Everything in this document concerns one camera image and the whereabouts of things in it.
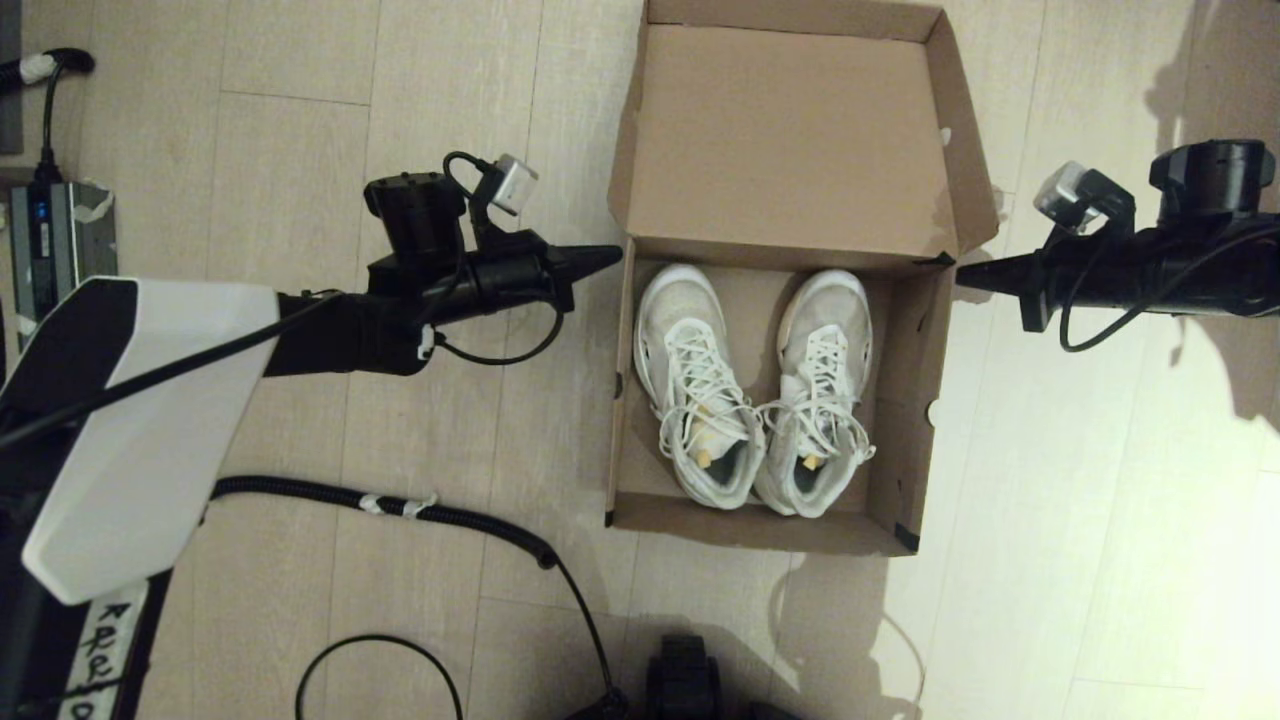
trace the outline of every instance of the handwritten label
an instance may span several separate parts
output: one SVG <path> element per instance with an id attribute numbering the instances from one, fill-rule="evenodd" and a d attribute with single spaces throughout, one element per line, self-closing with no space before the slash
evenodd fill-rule
<path id="1" fill-rule="evenodd" d="M 142 580 L 90 603 L 79 646 L 76 648 L 76 661 L 67 678 L 67 692 L 120 679 L 147 600 L 147 582 Z M 96 693 L 68 698 L 58 711 L 58 720 L 110 717 L 119 692 L 120 688 L 113 685 Z"/>

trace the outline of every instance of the shoe box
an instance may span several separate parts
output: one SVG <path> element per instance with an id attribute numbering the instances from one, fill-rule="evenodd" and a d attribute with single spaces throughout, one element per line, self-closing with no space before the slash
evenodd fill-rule
<path id="1" fill-rule="evenodd" d="M 865 0 L 649 0 L 609 205 L 627 234 L 605 523 L 722 544 L 914 552 L 929 480 L 954 263 L 997 231 L 960 51 L 938 8 Z M 877 446 L 819 519 L 754 497 L 690 500 L 631 364 L 634 314 L 666 264 L 716 287 L 739 382 L 778 397 L 778 322 L 815 270 L 865 284 Z"/>

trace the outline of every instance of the white sneaker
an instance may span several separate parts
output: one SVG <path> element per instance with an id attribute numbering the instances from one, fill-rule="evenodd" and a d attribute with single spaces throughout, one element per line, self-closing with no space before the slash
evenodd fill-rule
<path id="1" fill-rule="evenodd" d="M 810 278 L 778 328 L 781 400 L 773 413 L 765 470 L 755 492 L 783 515 L 818 518 L 876 455 L 854 406 L 872 361 L 867 291 L 844 270 Z"/>
<path id="2" fill-rule="evenodd" d="M 690 497 L 741 507 L 764 461 L 764 427 L 728 361 L 716 291 L 690 265 L 664 268 L 640 300 L 636 374 L 662 421 L 658 447 Z"/>

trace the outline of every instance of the cardboard box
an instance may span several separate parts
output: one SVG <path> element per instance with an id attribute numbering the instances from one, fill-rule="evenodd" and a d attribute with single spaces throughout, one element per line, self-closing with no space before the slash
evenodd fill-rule
<path id="1" fill-rule="evenodd" d="M 914 551 L 951 264 L 997 231 L 946 13 L 858 0 L 650 0 L 609 205 L 628 241 L 607 524 L 726 546 Z M 756 404 L 778 397 L 778 320 L 800 283 L 823 268 L 864 281 L 876 340 L 855 415 L 878 451 L 823 518 L 782 518 L 754 498 L 712 510 L 676 483 L 631 365 L 640 295 L 671 261 L 710 278 L 735 373 Z"/>

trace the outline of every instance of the shoelace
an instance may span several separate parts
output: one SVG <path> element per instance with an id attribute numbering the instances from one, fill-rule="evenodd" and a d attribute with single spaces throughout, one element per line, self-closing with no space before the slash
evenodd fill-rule
<path id="1" fill-rule="evenodd" d="M 809 398 L 800 402 L 777 400 L 762 405 L 759 410 L 765 427 L 777 432 L 787 423 L 799 423 L 803 430 L 800 452 L 822 460 L 840 452 L 836 434 L 841 427 L 846 427 L 854 433 L 854 451 L 861 455 L 860 461 L 870 459 L 876 448 L 870 447 L 867 429 L 854 418 L 856 398 L 840 393 L 847 342 L 835 332 L 823 333 L 813 338 L 809 351 Z"/>
<path id="2" fill-rule="evenodd" d="M 680 370 L 672 373 L 669 382 L 680 384 L 684 402 L 672 405 L 659 415 L 662 425 L 658 433 L 658 450 L 667 457 L 675 456 L 668 430 L 669 424 L 677 420 L 682 423 L 680 430 L 682 454 L 687 454 L 694 441 L 708 429 L 737 441 L 751 439 L 739 413 L 754 410 L 733 379 L 733 370 L 721 357 L 710 332 L 704 328 L 685 328 L 669 350 L 673 354 L 672 369 L 678 366 Z M 712 413 L 709 405 L 713 400 L 727 401 L 728 407 Z M 692 429 L 695 420 L 701 420 L 701 427 L 696 432 Z"/>

